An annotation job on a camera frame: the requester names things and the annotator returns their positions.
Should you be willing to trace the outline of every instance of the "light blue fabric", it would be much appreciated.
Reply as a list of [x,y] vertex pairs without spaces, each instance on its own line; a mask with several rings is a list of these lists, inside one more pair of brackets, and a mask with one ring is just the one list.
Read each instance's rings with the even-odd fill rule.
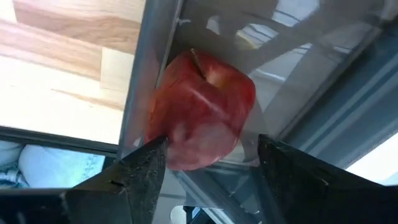
[[70,188],[101,172],[105,157],[0,141],[0,189]]

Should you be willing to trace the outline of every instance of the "wooden floor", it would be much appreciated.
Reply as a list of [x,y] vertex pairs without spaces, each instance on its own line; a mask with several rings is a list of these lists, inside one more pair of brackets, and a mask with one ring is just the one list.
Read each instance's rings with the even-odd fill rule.
[[0,125],[118,143],[145,0],[1,0]]

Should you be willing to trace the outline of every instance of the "white cloth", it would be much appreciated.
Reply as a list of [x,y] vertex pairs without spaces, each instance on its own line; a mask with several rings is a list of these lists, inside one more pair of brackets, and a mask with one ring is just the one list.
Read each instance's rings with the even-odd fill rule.
[[105,157],[26,145],[18,166],[32,188],[70,188],[101,172]]

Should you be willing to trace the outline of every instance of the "apple stem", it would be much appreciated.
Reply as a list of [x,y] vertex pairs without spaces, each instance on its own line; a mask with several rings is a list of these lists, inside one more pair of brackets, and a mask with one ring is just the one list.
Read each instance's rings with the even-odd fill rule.
[[191,56],[193,59],[193,63],[199,70],[200,76],[202,77],[202,79],[206,80],[205,71],[203,71],[202,67],[200,66],[198,55],[196,54],[195,49],[191,49]]

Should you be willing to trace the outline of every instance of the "red apple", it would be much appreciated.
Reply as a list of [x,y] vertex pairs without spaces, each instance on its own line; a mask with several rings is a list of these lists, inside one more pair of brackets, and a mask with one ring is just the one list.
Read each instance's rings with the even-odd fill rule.
[[145,141],[169,137],[169,169],[211,165],[235,147],[255,98],[245,74],[206,53],[186,51],[166,68],[151,98]]

